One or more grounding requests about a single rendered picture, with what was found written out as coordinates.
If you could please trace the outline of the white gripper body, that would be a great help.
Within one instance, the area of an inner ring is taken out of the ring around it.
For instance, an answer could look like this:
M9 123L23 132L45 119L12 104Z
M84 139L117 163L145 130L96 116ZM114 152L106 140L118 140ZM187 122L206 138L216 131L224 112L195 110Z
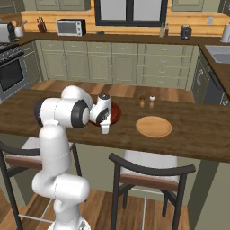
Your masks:
M103 135L107 135L109 133L110 125L111 125L111 122L109 120L105 120L100 123Z

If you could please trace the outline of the steel sink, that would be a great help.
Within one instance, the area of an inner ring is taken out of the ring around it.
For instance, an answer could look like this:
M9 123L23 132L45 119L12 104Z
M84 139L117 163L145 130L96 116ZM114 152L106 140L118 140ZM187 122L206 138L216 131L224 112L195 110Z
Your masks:
M211 57L219 64L230 64L230 46L206 45Z

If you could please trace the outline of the dark-framed stool with white seat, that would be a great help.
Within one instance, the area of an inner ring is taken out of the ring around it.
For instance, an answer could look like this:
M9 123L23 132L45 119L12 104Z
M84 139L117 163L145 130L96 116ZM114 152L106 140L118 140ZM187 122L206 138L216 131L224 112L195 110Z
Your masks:
M39 140L36 137L29 137L22 148L7 146L0 141L0 169L18 230L23 230L23 227L10 178L29 168L40 170L41 166Z
M124 157L113 153L109 159L115 163L111 230L116 230L119 196L123 196L122 208L127 206L128 191L135 186L159 189L164 194L162 216L166 215L167 202L174 205L172 230L178 230L187 176L194 173L193 164L177 166L177 157L126 150Z

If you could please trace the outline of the black-framed window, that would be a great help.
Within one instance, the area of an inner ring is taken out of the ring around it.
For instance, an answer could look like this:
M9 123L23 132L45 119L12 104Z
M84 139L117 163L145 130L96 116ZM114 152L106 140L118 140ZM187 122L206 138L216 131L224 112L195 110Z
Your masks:
M94 0L97 26L165 26L168 0Z

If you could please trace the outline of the green wall cupboards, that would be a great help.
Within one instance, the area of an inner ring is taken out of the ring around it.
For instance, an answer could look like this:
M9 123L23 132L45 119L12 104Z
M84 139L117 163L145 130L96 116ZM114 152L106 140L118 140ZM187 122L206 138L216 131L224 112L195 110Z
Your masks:
M172 0L177 12L219 12L230 16L230 0Z
M0 0L0 14L23 11L87 11L91 0Z

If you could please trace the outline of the dark red knife block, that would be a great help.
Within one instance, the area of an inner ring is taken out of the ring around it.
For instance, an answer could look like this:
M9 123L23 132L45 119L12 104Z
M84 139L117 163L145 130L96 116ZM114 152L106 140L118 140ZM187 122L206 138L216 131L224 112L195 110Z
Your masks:
M45 34L47 32L47 28L46 28L45 22L43 21L41 17L37 18L37 23L38 23L38 28L39 28L40 33Z

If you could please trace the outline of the steel oven with hob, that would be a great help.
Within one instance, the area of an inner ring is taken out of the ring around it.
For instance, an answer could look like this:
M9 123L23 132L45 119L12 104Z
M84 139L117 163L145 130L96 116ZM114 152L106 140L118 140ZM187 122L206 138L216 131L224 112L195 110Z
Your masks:
M18 44L0 42L0 104L22 88L28 88L22 56Z

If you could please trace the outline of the white pot with wooden tools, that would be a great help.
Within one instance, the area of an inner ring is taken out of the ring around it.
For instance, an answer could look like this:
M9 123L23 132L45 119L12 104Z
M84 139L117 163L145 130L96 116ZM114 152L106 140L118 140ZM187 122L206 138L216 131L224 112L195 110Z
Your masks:
M22 22L17 22L17 21L14 21L13 22L13 26L14 26L14 32L15 32L15 35L17 37L22 37L23 34L24 34L24 25L27 23L27 21L22 21Z

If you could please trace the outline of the black jar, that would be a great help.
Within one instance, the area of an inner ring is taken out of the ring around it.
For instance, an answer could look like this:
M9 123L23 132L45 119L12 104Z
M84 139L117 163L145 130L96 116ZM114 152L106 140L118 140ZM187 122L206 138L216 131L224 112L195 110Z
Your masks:
M183 40L189 40L191 37L192 28L189 25L182 25L181 38Z

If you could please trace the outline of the dark red plate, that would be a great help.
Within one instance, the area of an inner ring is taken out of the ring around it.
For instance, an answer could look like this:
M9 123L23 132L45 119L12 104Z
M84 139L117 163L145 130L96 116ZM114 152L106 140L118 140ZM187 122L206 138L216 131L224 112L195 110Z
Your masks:
M108 105L97 103L90 110L90 121L96 126L102 123L112 125L119 120L121 114L121 108L115 102Z

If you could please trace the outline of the green lower cupboard run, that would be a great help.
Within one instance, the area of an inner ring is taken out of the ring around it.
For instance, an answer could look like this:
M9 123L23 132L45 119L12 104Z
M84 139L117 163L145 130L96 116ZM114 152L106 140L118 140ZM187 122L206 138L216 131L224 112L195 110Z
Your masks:
M29 83L41 79L189 90L199 49L192 45L32 41L22 45Z

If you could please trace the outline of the white paper towel roll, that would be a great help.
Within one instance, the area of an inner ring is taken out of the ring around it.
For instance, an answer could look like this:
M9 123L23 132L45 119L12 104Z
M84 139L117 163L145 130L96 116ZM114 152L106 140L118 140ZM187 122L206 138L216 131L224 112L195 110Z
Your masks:
M230 23L225 25L225 28L223 30L221 42L228 43L230 42Z

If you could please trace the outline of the silver toaster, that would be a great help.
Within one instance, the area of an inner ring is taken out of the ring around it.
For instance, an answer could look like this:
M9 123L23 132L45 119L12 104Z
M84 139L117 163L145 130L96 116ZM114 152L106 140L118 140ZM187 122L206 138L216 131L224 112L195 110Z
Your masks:
M15 39L14 26L10 22L0 22L0 42L11 42Z

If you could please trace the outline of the round wooden plate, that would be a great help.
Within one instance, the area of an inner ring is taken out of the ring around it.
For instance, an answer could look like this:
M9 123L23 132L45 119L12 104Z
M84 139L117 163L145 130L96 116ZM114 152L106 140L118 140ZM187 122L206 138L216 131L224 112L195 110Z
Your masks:
M156 116L146 116L139 119L136 128L142 135L152 138L166 137L173 129L168 120Z

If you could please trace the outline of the dark dishwasher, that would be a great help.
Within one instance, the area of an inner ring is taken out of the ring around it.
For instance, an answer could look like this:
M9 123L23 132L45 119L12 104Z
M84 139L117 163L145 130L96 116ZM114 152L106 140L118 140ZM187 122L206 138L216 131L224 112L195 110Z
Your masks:
M204 65L198 59L192 84L192 93L195 102L218 105L223 92L221 84L209 65Z

